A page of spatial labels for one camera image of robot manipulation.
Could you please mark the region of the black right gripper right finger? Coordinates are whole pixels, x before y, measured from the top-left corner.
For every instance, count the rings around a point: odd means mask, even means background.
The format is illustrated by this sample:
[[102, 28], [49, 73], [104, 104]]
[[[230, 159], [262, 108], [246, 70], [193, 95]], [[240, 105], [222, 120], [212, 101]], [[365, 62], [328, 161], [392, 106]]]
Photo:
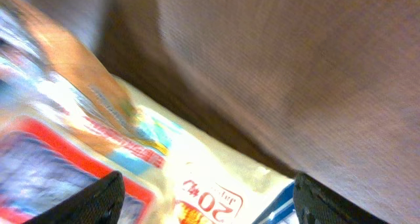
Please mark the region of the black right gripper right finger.
[[296, 176], [293, 201], [300, 224], [387, 224], [305, 173]]

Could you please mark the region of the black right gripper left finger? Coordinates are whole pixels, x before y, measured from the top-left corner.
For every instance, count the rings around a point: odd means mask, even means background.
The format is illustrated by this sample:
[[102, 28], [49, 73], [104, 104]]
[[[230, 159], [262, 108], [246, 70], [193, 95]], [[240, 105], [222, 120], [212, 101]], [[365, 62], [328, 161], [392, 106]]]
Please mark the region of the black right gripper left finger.
[[124, 198], [123, 176], [113, 171], [24, 224], [116, 224]]

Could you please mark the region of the yellow snack bag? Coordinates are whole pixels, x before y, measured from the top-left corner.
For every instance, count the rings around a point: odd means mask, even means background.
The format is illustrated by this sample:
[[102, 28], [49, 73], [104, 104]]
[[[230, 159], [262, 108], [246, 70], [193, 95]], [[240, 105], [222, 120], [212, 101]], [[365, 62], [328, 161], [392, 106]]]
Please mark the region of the yellow snack bag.
[[117, 223], [296, 223], [294, 182], [111, 75], [72, 34], [1, 0], [1, 222], [25, 223], [107, 174]]

